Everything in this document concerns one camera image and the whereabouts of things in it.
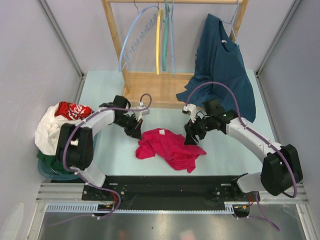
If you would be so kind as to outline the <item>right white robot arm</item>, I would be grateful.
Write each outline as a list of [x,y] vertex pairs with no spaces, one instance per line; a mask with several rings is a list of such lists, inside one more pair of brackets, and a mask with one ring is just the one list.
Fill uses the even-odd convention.
[[297,196],[297,184],[303,179],[303,173],[298,151],[293,145],[282,145],[261,135],[236,111],[224,110],[217,99],[204,102],[204,110],[206,114],[200,117],[194,104],[183,107],[182,112],[190,116],[184,125],[185,145],[197,145],[207,132],[217,130],[245,146],[262,164],[261,171],[245,173],[235,179],[236,185],[230,188],[235,200],[242,201],[250,192],[259,191],[278,196],[286,194],[289,188],[293,193],[287,197]]

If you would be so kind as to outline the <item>pink t shirt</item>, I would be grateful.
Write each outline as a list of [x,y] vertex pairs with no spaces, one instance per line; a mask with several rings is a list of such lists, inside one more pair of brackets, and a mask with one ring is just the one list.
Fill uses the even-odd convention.
[[197,158],[207,153],[197,145],[185,145],[185,140],[183,135],[168,129],[148,130],[141,135],[135,156],[144,160],[158,155],[174,170],[186,170],[190,174],[196,168]]

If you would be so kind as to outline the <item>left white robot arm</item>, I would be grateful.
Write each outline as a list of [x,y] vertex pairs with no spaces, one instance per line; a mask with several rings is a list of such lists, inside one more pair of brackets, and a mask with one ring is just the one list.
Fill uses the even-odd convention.
[[139,103],[131,108],[124,96],[117,95],[103,103],[97,111],[79,123],[64,123],[60,128],[56,158],[68,172],[79,175],[87,185],[94,186],[93,194],[100,200],[110,196],[111,188],[104,184],[106,176],[93,163],[94,137],[106,126],[115,124],[131,138],[141,139],[142,116],[149,113],[149,106]]

